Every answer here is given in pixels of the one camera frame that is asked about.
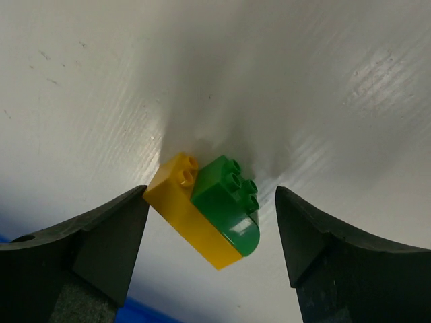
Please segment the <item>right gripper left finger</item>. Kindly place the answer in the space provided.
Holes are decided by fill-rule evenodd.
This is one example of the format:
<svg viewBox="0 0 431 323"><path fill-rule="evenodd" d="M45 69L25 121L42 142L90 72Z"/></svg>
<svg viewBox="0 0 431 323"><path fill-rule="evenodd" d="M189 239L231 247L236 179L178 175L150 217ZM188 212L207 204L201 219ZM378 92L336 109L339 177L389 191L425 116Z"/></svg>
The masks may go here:
<svg viewBox="0 0 431 323"><path fill-rule="evenodd" d="M1 321L114 322L147 221L145 190L3 243Z"/></svg>

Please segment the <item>yellow lego brick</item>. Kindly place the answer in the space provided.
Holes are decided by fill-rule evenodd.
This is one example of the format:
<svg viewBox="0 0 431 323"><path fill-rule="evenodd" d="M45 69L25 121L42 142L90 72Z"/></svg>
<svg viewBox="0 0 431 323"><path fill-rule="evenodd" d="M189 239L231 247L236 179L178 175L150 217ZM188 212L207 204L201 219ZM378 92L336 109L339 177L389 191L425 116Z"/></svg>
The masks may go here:
<svg viewBox="0 0 431 323"><path fill-rule="evenodd" d="M143 198L206 261L221 270L243 256L191 202L198 171L193 156L178 153L159 166Z"/></svg>

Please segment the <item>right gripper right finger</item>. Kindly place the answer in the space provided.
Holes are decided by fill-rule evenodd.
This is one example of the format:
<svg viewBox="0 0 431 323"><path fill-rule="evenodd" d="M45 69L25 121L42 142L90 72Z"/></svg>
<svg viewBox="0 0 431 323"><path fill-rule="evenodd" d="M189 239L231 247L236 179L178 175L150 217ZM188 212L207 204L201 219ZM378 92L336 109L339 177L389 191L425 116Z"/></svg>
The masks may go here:
<svg viewBox="0 0 431 323"><path fill-rule="evenodd" d="M304 322L429 322L430 251L358 229L275 192L290 286Z"/></svg>

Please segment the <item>green rounded lego brick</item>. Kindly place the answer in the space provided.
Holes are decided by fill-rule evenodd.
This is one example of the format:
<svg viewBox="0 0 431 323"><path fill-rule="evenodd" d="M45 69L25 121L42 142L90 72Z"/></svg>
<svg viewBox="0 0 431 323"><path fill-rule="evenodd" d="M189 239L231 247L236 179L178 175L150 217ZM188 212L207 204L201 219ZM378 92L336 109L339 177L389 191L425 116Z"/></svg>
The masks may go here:
<svg viewBox="0 0 431 323"><path fill-rule="evenodd" d="M255 182L240 164L221 155L200 169L191 202L243 256L259 244L259 202Z"/></svg>

